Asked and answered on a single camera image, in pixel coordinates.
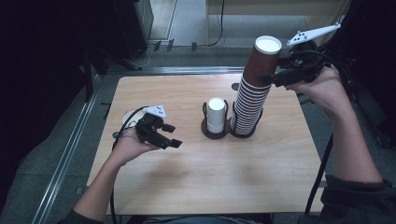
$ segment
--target gray floor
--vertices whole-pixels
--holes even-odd
[[[179,0],[178,2],[180,4],[187,4],[189,1]],[[191,4],[202,4],[202,2],[190,1]],[[181,10],[182,7],[183,5],[177,5],[177,11]],[[175,39],[175,47],[172,50],[168,51],[166,46],[162,46],[157,51],[149,49],[148,55],[143,54],[141,58],[134,61],[134,63],[146,64],[142,71],[128,71],[117,64],[110,63],[110,70],[107,76],[100,77],[102,82],[100,86],[95,88],[96,100],[92,105],[92,112],[87,117],[86,124],[82,129],[81,137],[71,157],[70,166],[64,174],[64,180],[60,182],[60,188],[55,190],[57,193],[56,199],[51,205],[48,216],[44,218],[46,221],[41,223],[56,223],[66,216],[80,197],[80,190],[85,188],[96,148],[106,122],[104,119],[108,109],[108,105],[106,104],[111,103],[118,80],[121,77],[145,76],[147,74],[158,75],[160,71],[158,69],[159,67],[161,67],[161,71],[167,71],[168,73],[185,73],[186,71],[199,73],[203,70],[210,71],[212,67],[209,66],[221,66],[223,69],[231,70],[242,69],[245,66],[251,51],[250,46],[252,46],[250,37],[245,36],[232,41],[231,36],[224,35],[225,42],[223,45],[215,46],[214,48],[201,47],[196,51],[191,51],[190,45],[192,41],[199,42],[205,41],[205,39],[202,39],[200,34],[193,35],[194,32],[197,32],[195,29],[197,26],[186,25],[185,22],[187,21],[183,21],[181,18],[179,14],[175,15],[175,23],[171,32],[171,36]],[[268,25],[273,24],[273,26],[277,27],[279,23],[276,23],[276,21],[277,19],[273,18]],[[254,38],[257,35],[255,33],[257,29],[255,28],[255,26],[251,26],[249,29],[245,27],[245,33],[254,34],[252,35],[252,38]],[[277,32],[279,32],[279,36],[289,35],[286,34],[286,31],[285,33],[282,33],[283,31]],[[40,202],[45,196],[46,188],[68,144],[69,136],[73,132],[81,111],[86,106],[84,97],[84,90],[82,90],[63,114],[50,137],[40,146],[36,147],[21,163],[21,167],[8,194],[6,207],[0,216],[0,223],[32,222]],[[300,101],[304,99],[306,99],[304,96],[299,97]],[[364,136],[378,169],[384,177],[396,183],[396,150],[384,149],[377,145],[374,132],[361,113],[360,107],[354,103],[353,106],[360,119]],[[317,146],[318,154],[321,156],[332,131],[330,122],[317,105],[310,103],[304,104],[302,105],[302,109],[315,145]],[[329,163],[326,172],[329,174],[332,172],[332,162]],[[299,215],[297,213],[276,214],[276,223],[296,223]]]

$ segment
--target forearm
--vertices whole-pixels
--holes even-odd
[[[73,208],[77,213],[97,221],[104,221],[120,166],[110,158]]]
[[[341,105],[342,112],[332,115],[334,169],[333,175],[346,181],[382,182],[361,127],[350,104]]]

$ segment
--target black curtain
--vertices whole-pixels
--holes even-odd
[[[20,160],[82,89],[82,47],[52,1],[0,1],[0,211]]]

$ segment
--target cable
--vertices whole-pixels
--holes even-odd
[[[318,175],[317,179],[315,180],[314,186],[311,189],[311,193],[309,194],[308,202],[306,203],[306,208],[305,208],[305,215],[309,215],[309,212],[311,211],[311,206],[312,202],[314,201],[315,194],[317,194],[317,190],[321,181],[321,178],[323,177],[324,174],[324,169],[326,168],[327,161],[329,160],[330,153],[332,152],[332,135],[330,136],[329,142],[327,143],[326,150],[324,151],[323,154],[323,159],[320,163],[320,167],[318,170]]]
[[[134,65],[134,66],[136,66],[136,67],[139,67],[139,68],[143,68],[143,67],[146,67],[147,65],[149,65],[149,63],[150,63],[150,61],[151,61],[151,59],[150,59],[150,57],[149,57],[149,54],[148,54],[148,50],[149,49],[152,49],[152,48],[154,48],[154,46],[150,46],[150,47],[148,47],[148,48],[146,48],[144,51],[146,52],[146,56],[147,56],[147,58],[148,58],[148,61],[145,63],[145,64],[143,64],[143,65],[140,65],[140,64],[137,64],[137,63],[134,63],[133,61],[134,60],[136,60],[136,59],[138,59],[142,54],[139,54],[137,57],[135,57],[133,60],[129,60],[129,63],[131,63],[132,65]]]
[[[116,140],[113,143],[113,148],[111,150],[114,150],[114,148],[116,147],[117,143],[119,142],[120,138],[122,137],[122,133],[123,131],[125,131],[125,126],[129,123],[129,120],[131,120],[131,118],[134,117],[135,114],[137,114],[137,112],[141,111],[142,109],[146,108],[147,106],[142,106],[138,109],[136,109],[134,111],[134,113],[132,113],[127,120],[125,120],[125,122],[122,124],[119,134],[116,137]],[[116,209],[114,207],[114,188],[113,191],[111,192],[111,196],[110,196],[110,210],[111,210],[111,218],[113,219],[113,224],[117,224],[117,217],[116,217]]]
[[[213,46],[217,45],[219,43],[219,41],[221,40],[222,34],[223,34],[224,1],[225,0],[222,0],[222,3],[221,3],[220,36],[219,36],[218,40],[215,43],[212,43],[209,45],[197,45],[197,47],[213,47]]]

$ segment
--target sleeve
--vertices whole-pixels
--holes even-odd
[[[84,217],[72,209],[67,217],[58,224],[103,224],[103,222]]]
[[[396,189],[391,183],[363,184],[327,175],[319,223],[394,223]]]

